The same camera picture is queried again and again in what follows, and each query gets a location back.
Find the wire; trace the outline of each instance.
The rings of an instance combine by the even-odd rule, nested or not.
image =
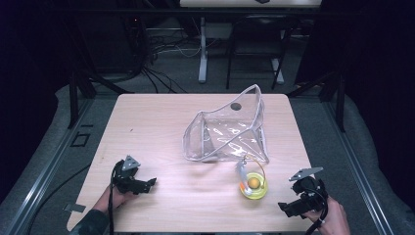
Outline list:
[[[166,75],[165,73],[162,73],[162,72],[160,72],[160,71],[156,71],[156,70],[151,70],[151,69],[149,69],[149,68],[147,68],[147,67],[144,67],[143,68],[143,71],[144,72],[147,72],[147,75],[148,75],[148,73],[149,74],[151,74],[152,76],[154,76],[156,79],[158,79],[162,84],[164,84],[164,86],[166,86],[167,87],[167,89],[168,89],[168,92],[173,92],[173,93],[178,93],[177,91],[175,91],[175,90],[173,90],[172,89],[172,84],[175,84],[181,91],[183,91],[184,93],[187,93],[187,91],[185,90],[185,89],[183,89],[175,80],[173,80],[173,79],[171,79],[170,77],[168,77],[168,75]],[[161,78],[159,78],[158,77],[158,75],[160,75],[160,76],[162,76],[162,77],[164,77],[164,78],[167,78],[168,79],[168,81],[169,81],[169,86],[167,86],[164,82],[162,82],[162,80],[161,80]]]
[[[58,190],[60,190],[65,184],[67,184],[71,179],[75,178],[77,175],[79,175],[83,170],[87,169],[89,166],[91,166],[91,164],[86,165],[85,167],[83,167],[82,169],[80,169],[78,172],[76,172],[75,174],[73,174],[71,177],[69,177],[67,180],[65,180],[63,183],[61,183],[56,189],[54,189],[49,196],[42,202],[42,204],[40,204],[40,206],[36,209],[36,211],[34,212],[33,217],[30,220],[29,226],[27,228],[27,234],[30,234],[31,228],[33,227],[33,223],[34,220],[36,219],[37,215],[39,214],[40,210],[43,208],[43,206],[45,206],[45,204],[52,198],[52,196],[58,192]]]

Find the transparent plastic container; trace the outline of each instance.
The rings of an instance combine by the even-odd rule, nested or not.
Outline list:
[[[215,111],[199,111],[183,136],[186,160],[240,161],[246,155],[268,163],[262,129],[264,104],[257,85]]]

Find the wooden table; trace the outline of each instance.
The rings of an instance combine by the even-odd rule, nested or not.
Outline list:
[[[299,197],[293,176],[310,167],[289,100],[265,94],[264,132],[269,164],[263,167],[268,192],[260,200],[244,197],[235,162],[186,161],[182,137],[199,110],[215,110],[236,94],[125,94],[119,96],[73,212],[71,230],[110,183],[115,164],[127,155],[141,163],[136,179],[157,183],[149,194],[115,210],[119,232],[278,232],[305,231],[311,222],[287,218],[278,202]]]

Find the black cable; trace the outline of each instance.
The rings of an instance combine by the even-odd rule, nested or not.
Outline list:
[[[67,180],[65,180],[63,183],[61,183],[56,189],[54,189],[52,191],[52,193],[49,194],[49,196],[42,202],[42,204],[40,204],[40,206],[36,209],[36,211],[34,212],[33,217],[30,220],[29,226],[27,228],[27,235],[30,234],[31,228],[33,227],[34,220],[36,219],[37,215],[39,214],[39,212],[43,208],[43,206],[45,206],[45,204],[52,198],[52,196],[56,192],[58,192],[58,190],[60,190],[66,183],[68,183],[71,179],[73,179],[74,177],[79,175],[83,170],[87,169],[89,166],[91,166],[91,164],[88,164],[84,168],[80,169],[77,173],[73,174],[71,177],[69,177]]]
[[[183,89],[175,80],[168,77],[165,73],[162,73],[160,71],[151,70],[149,68],[146,68],[148,71],[152,71],[153,73],[159,74],[161,76],[164,76],[165,78],[169,79],[171,82],[173,82],[180,90],[182,90],[184,93],[188,93],[185,89]]]
[[[315,229],[319,228],[321,224],[323,223],[324,219],[327,216],[327,213],[329,212],[329,205],[327,204],[327,199],[323,197],[316,190],[305,188],[304,191],[310,191],[310,192],[317,194],[321,199],[323,199],[323,202],[324,202],[324,209],[321,212],[320,217],[307,229],[307,231],[305,231],[305,235],[310,235],[311,233],[314,232]]]
[[[171,79],[169,80],[170,81],[170,86],[168,86],[167,84],[165,84],[157,75],[155,75],[152,71],[150,71],[150,70],[148,70],[147,68],[144,68],[144,70],[146,71],[146,72],[148,72],[149,74],[151,74],[153,77],[155,77],[159,82],[161,82],[161,84],[162,85],[164,85],[164,87],[165,88],[167,88],[168,89],[168,92],[173,92],[173,93],[177,93],[176,91],[174,91],[172,88],[171,88]]]

